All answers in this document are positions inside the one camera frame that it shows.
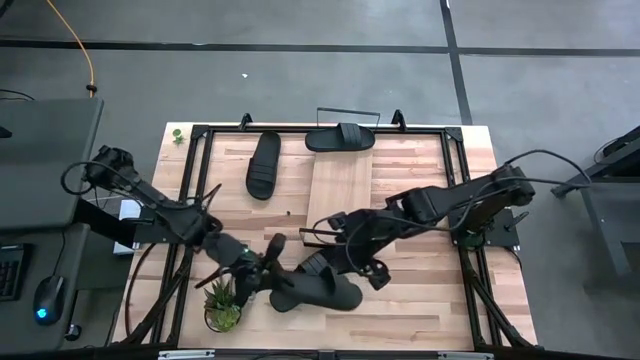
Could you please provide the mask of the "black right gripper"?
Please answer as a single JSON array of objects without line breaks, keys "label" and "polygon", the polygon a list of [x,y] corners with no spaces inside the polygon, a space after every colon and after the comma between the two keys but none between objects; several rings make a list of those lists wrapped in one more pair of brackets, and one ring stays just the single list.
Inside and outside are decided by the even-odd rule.
[{"label": "black right gripper", "polygon": [[[367,278],[375,290],[390,282],[388,267],[375,258],[395,235],[395,225],[387,219],[390,215],[389,211],[354,211],[330,217],[328,224],[338,234],[336,244],[327,251],[327,261],[338,274],[355,272]],[[319,277],[325,291],[332,295],[336,291],[336,280],[330,265],[319,272]]]}]

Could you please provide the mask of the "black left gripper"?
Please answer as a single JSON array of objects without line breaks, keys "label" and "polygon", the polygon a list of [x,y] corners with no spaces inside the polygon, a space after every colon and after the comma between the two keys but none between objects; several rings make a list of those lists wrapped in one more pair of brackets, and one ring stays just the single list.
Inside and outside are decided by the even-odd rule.
[{"label": "black left gripper", "polygon": [[252,296],[253,308],[274,311],[271,290],[295,287],[295,282],[290,277],[291,272],[284,270],[278,261],[285,243],[285,235],[275,234],[264,254],[246,249],[240,256],[240,263],[234,271],[234,303],[237,306],[244,306]]}]

